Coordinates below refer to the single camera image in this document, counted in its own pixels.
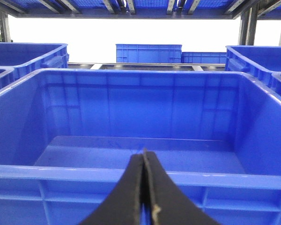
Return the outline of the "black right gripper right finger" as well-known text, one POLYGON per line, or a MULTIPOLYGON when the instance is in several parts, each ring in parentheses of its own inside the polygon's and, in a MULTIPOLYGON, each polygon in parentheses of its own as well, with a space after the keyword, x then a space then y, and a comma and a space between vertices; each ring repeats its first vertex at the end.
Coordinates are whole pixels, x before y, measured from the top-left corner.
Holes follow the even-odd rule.
POLYGON ((153 151, 144 149, 143 196, 150 225, 218 225, 173 182, 153 151))

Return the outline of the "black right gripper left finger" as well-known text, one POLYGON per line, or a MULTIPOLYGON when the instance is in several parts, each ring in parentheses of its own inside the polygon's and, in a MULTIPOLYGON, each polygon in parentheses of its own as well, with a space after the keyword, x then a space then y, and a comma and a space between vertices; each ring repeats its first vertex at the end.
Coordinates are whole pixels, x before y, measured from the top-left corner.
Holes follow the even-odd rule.
POLYGON ((139 225, 144 160, 133 154, 120 180, 107 198, 81 225, 139 225))

